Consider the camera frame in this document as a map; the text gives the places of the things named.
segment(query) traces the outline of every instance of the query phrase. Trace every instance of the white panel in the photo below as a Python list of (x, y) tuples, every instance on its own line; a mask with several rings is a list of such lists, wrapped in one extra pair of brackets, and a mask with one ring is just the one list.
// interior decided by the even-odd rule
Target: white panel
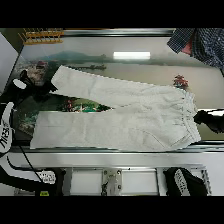
[(102, 171), (75, 171), (72, 175), (71, 195), (100, 195)]
[(157, 195), (156, 172), (122, 172), (122, 195)]
[(0, 33), (0, 92), (4, 91), (18, 53)]

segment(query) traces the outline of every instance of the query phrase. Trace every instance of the pants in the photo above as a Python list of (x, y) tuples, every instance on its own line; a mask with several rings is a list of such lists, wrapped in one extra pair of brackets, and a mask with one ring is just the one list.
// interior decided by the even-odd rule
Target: pants
[(54, 94), (114, 108), (100, 113), (40, 112), (31, 148), (97, 147), (169, 151), (200, 141), (194, 95), (172, 86), (106, 78), (61, 66)]

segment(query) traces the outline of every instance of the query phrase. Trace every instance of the pant leg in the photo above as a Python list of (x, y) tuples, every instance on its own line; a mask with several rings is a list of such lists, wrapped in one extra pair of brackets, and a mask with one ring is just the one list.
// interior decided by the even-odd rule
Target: pant leg
[(154, 85), (93, 75), (60, 66), (51, 80), (57, 87), (53, 94), (85, 98), (117, 108), (139, 102), (146, 89)]

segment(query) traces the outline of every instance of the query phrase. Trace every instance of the checkered fabric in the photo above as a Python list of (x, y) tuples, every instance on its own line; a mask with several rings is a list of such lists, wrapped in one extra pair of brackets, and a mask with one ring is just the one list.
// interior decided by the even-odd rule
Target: checkered fabric
[(178, 54), (193, 34), (191, 57), (224, 69), (224, 28), (177, 28), (167, 45)]

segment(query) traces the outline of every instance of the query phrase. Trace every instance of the black cable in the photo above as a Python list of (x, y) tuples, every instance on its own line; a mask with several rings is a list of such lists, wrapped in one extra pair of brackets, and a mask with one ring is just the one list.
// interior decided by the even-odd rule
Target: black cable
[[(11, 117), (10, 117), (10, 118), (11, 118), (11, 119), (10, 119), (10, 121), (11, 121), (10, 123), (11, 123), (11, 128), (12, 128), (12, 127), (13, 127), (13, 110), (12, 110), (12, 113), (11, 113)], [(17, 140), (16, 140), (16, 135), (15, 135), (13, 129), (12, 129), (12, 136), (13, 136), (14, 140), (17, 141)], [(26, 153), (24, 152), (22, 146), (21, 146), (20, 144), (18, 144), (18, 146), (19, 146), (20, 150), (22, 151), (22, 153), (23, 153), (23, 155), (24, 155), (24, 157), (25, 157), (27, 163), (29, 164), (29, 166), (31, 167), (31, 169), (33, 170), (33, 172), (36, 174), (36, 176), (38, 177), (38, 179), (40, 180), (40, 182), (44, 183), (43, 180), (42, 180), (42, 179), (40, 178), (40, 176), (38, 175), (38, 173), (36, 172), (36, 170), (34, 169), (34, 167), (32, 166), (32, 164), (30, 163), (30, 161), (29, 161), (29, 159), (28, 159)]]

